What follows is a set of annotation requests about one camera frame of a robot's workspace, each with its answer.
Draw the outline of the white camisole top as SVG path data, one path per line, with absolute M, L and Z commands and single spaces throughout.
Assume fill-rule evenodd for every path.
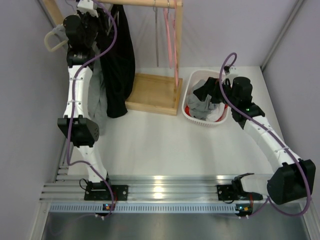
M 224 108 L 221 106 L 217 106 L 214 110 L 212 110 L 205 118 L 207 122 L 217 122 L 223 115 Z

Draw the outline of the beige hanger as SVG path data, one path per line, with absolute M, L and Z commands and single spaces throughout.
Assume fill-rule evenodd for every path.
M 114 15 L 113 15 L 113 19 L 114 19 L 114 21 L 115 21 L 115 23 L 116 23 L 117 26 L 119 25 L 119 15 L 120 15 L 120 14 L 119 14 L 119 11 L 118 11 L 118 10 L 116 10 L 116 11 L 114 12 Z M 106 34 L 109 35 L 113 28 L 114 28 L 114 27 L 113 27 L 112 21 L 111 21 L 110 19 L 108 19 L 108 29 L 107 29 L 107 31 L 106 31 Z

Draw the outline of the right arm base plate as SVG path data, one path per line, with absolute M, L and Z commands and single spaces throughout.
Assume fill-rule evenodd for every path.
M 238 200 L 238 195 L 231 184 L 219 184 L 216 186 L 216 189 L 219 201 L 230 204 L 233 201 Z

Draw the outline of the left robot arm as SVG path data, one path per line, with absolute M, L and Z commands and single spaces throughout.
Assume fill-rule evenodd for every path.
M 57 125 L 68 140 L 80 152 L 82 159 L 67 164 L 74 166 L 82 163 L 86 166 L 88 179 L 84 187 L 84 200 L 113 200 L 113 187 L 107 170 L 104 168 L 95 143 L 100 136 L 97 123 L 91 120 L 88 111 L 90 81 L 94 70 L 95 51 L 93 44 L 99 31 L 97 12 L 78 12 L 67 16 L 62 24 L 67 36 L 66 62 L 69 74 L 69 90 L 66 109 Z

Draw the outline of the pink hanger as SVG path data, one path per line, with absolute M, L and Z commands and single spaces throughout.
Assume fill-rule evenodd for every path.
M 174 42 L 173 42 L 173 50 L 174 50 L 174 78 L 175 78 L 175 88 L 178 89 L 179 86 L 179 71 L 178 71 L 178 43 L 177 43 L 177 26 L 176 26 L 176 16 L 178 12 L 178 2 L 179 0 L 174 0 L 174 14 L 170 16 L 171 18 L 171 23 L 172 23 L 172 29 L 173 29 L 173 37 L 174 37 Z
M 170 14 L 170 1 L 167 0 L 167 8 L 163 9 L 164 23 L 165 23 L 165 32 L 166 32 L 166 40 L 167 40 L 167 56 L 169 61 L 169 68 L 173 67 L 173 47 L 171 42 L 171 34 L 170 34 L 170 20 L 172 23 L 172 29 L 175 29 L 175 18 L 172 14 Z

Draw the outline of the black tank top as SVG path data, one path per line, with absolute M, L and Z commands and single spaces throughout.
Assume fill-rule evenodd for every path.
M 125 102 L 132 93 L 136 73 L 134 48 L 124 7 L 113 5 L 111 14 L 115 16 L 116 13 L 115 44 L 100 57 L 107 98 L 106 113 L 110 118 L 119 118 L 128 112 Z

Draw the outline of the light grey tank top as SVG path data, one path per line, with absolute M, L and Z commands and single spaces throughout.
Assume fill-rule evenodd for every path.
M 201 79 L 194 87 L 192 88 L 192 93 L 188 95 L 187 97 L 187 105 L 189 106 L 190 109 L 196 109 L 198 111 L 208 111 L 208 110 L 213 110 L 215 108 L 215 105 L 219 104 L 214 104 L 211 102 L 211 96 L 207 96 L 206 100 L 199 100 L 194 94 L 193 90 L 196 87 L 201 87 L 206 80 Z

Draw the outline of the red tank top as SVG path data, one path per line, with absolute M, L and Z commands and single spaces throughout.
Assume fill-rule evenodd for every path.
M 228 106 L 227 105 L 220 105 L 220 107 L 223 107 L 223 114 L 222 114 L 222 117 L 217 121 L 217 122 L 214 122 L 214 123 L 219 123 L 221 122 L 222 120 L 225 119 L 226 115 L 227 115 L 227 110 L 228 110 Z M 188 105 L 185 107 L 184 111 L 185 113 L 189 116 L 189 117 L 192 117 L 194 119 L 197 119 L 197 120 L 202 120 L 202 121 L 205 121 L 206 122 L 206 117 L 207 115 L 214 109 L 209 109 L 207 111 L 200 111 L 200 110 L 196 110 L 195 108 L 191 109 Z

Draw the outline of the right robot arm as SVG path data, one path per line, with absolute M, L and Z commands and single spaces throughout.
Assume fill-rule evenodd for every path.
M 294 153 L 271 127 L 266 114 L 253 102 L 253 86 L 247 77 L 234 79 L 209 77 L 197 82 L 187 99 L 189 113 L 209 111 L 224 104 L 231 108 L 233 120 L 252 138 L 268 160 L 273 174 L 259 178 L 254 173 L 238 175 L 233 180 L 233 194 L 244 199 L 250 193 L 268 196 L 275 204 L 306 198 L 313 193 L 316 166 Z

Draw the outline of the taupe hanger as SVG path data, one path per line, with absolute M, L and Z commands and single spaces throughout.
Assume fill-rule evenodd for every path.
M 153 11 L 154 11 L 154 26 L 155 26 L 155 56 L 156 56 L 156 66 L 159 67 L 159 37 L 158 37 L 158 8 L 156 6 L 156 0 L 153 1 Z

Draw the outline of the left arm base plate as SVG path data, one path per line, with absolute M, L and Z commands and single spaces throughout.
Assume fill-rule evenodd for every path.
M 128 185 L 111 185 L 114 200 L 126 201 L 128 199 Z M 105 184 L 89 184 L 86 186 L 85 201 L 111 201 L 112 194 Z

